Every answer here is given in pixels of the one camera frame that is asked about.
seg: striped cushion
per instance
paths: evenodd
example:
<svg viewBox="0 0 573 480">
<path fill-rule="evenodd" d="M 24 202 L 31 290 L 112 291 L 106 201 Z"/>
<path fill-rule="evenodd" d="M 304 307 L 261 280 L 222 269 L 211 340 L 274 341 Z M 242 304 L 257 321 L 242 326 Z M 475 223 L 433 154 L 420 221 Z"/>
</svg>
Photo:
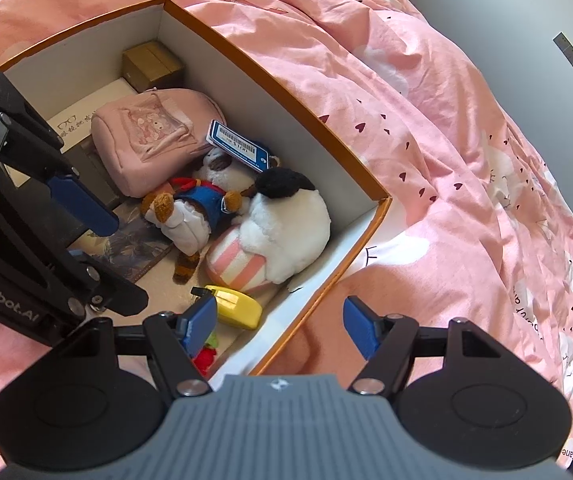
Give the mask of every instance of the striped cushion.
<svg viewBox="0 0 573 480">
<path fill-rule="evenodd" d="M 206 272 L 215 285 L 254 292 L 270 283 L 265 279 L 266 259 L 246 253 L 240 247 L 239 234 L 239 227 L 233 226 L 213 242 L 206 253 Z"/>
</svg>

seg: white plush toy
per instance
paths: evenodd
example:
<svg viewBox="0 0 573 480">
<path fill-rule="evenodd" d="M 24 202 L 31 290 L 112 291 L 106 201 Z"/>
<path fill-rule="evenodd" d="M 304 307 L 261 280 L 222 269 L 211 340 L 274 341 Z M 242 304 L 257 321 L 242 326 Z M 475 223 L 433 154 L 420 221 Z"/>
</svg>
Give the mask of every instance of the white plush toy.
<svg viewBox="0 0 573 480">
<path fill-rule="evenodd" d="M 272 168 L 256 179 L 255 190 L 248 213 L 206 256 L 211 279 L 241 292 L 284 283 L 312 264 L 331 236 L 326 204 L 304 175 Z"/>
</svg>

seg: brown plush bear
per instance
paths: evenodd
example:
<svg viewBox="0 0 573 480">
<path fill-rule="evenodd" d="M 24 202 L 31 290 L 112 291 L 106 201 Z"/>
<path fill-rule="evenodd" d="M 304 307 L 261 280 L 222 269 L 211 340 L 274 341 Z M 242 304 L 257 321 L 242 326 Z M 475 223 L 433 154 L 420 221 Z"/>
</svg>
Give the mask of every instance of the brown plush bear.
<svg viewBox="0 0 573 480">
<path fill-rule="evenodd" d="M 144 217 L 179 248 L 174 280 L 195 273 L 200 251 L 222 222 L 248 210 L 257 174 L 220 148 L 206 154 L 193 178 L 175 178 L 142 200 Z"/>
</svg>

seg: pink bedsheet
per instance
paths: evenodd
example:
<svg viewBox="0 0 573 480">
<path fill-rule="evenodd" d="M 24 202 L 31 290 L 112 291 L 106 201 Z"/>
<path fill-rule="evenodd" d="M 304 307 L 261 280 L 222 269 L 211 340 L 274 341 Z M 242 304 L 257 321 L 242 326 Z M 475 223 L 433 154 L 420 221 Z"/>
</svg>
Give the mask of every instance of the pink bedsheet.
<svg viewBox="0 0 573 480">
<path fill-rule="evenodd" d="M 0 63 L 138 1 L 2 0 Z M 424 325 L 466 316 L 563 391 L 573 410 L 573 215 L 467 56 L 408 0 L 174 1 L 269 70 L 396 197 L 311 318 L 311 339 L 325 328 L 342 333 L 348 294 Z M 277 369 L 333 371 L 346 383 L 362 365 L 348 337 L 313 356 L 296 350 Z M 0 327 L 0 389 L 43 352 Z M 573 452 L 573 430 L 565 449 Z"/>
</svg>

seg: price tag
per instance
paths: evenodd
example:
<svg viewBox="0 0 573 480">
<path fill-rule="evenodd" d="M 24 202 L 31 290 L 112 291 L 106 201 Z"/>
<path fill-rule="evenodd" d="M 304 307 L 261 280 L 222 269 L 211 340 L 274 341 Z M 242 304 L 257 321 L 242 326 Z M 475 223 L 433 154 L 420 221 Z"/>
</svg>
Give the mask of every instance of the price tag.
<svg viewBox="0 0 573 480">
<path fill-rule="evenodd" d="M 206 141 L 222 148 L 250 168 L 262 173 L 272 165 L 271 154 L 252 140 L 246 139 L 218 121 L 211 121 Z"/>
</svg>

